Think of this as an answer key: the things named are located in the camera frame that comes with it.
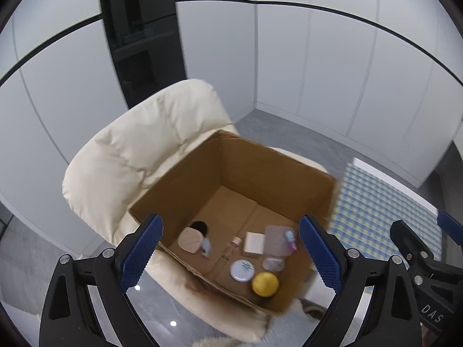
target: cardboard box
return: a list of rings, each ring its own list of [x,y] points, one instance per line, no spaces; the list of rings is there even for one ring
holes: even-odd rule
[[[265,226],[290,226],[298,230],[305,214],[313,214],[327,227],[333,204],[335,178],[269,147],[237,135],[218,131],[172,167],[130,209],[142,222],[149,213],[164,220],[160,246],[212,288],[254,309],[275,315],[286,311],[311,272],[312,260],[299,237],[297,252],[285,259],[277,273],[280,288],[271,298],[261,298],[251,283],[230,276],[230,264],[242,256],[246,232],[263,234]],[[204,221],[212,253],[180,249],[177,238],[193,221]],[[234,236],[242,239],[230,260],[222,253]],[[245,258],[264,271],[264,256]]]

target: blue gripper pad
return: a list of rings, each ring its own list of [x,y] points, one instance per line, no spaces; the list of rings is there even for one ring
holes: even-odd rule
[[[463,245],[463,226],[445,211],[437,216],[437,225],[458,245]]]
[[[343,282],[339,263],[307,217],[300,220],[299,236],[312,257],[325,286],[334,289],[335,293],[341,291]]]
[[[142,276],[156,246],[163,237],[163,219],[156,215],[122,261],[119,287],[122,292],[135,286]]]

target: checkered cloth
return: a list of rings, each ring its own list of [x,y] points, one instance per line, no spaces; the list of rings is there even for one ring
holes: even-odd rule
[[[387,261],[399,250],[389,237],[391,224],[402,219],[441,257],[441,230],[436,215],[393,186],[353,164],[347,166],[328,232],[345,248],[367,258]]]

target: small glass bottle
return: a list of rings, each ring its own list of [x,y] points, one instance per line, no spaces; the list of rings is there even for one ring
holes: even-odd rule
[[[294,231],[292,229],[287,229],[285,231],[285,239],[288,243],[289,250],[291,253],[294,253],[297,250],[296,247],[296,237],[294,236]]]
[[[233,254],[238,250],[239,245],[241,244],[241,239],[237,236],[233,238],[232,241],[228,243],[225,247],[224,252],[222,253],[222,258],[230,259]]]

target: white fluffy rug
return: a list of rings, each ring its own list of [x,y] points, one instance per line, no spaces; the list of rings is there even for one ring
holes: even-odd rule
[[[294,300],[287,313],[274,317],[262,341],[257,344],[242,343],[233,338],[205,338],[195,342],[193,347],[300,347],[318,325],[318,320],[306,315],[299,300]],[[361,322],[354,319],[342,346],[352,343],[360,329]]]

